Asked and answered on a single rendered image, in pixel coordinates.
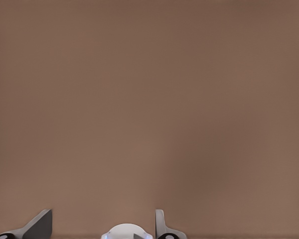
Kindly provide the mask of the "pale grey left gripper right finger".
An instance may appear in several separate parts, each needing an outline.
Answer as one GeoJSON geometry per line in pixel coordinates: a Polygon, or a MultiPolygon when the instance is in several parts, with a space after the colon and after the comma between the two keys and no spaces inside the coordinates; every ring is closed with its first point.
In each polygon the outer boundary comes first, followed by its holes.
{"type": "Polygon", "coordinates": [[[186,234],[169,228],[165,223],[164,211],[155,210],[155,239],[186,239],[186,234]]]}

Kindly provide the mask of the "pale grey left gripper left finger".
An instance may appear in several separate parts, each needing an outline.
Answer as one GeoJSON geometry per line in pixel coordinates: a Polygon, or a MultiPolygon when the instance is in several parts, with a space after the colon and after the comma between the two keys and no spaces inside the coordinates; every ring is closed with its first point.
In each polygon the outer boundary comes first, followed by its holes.
{"type": "Polygon", "coordinates": [[[44,209],[24,227],[0,234],[0,239],[51,239],[52,210],[44,209]]]}

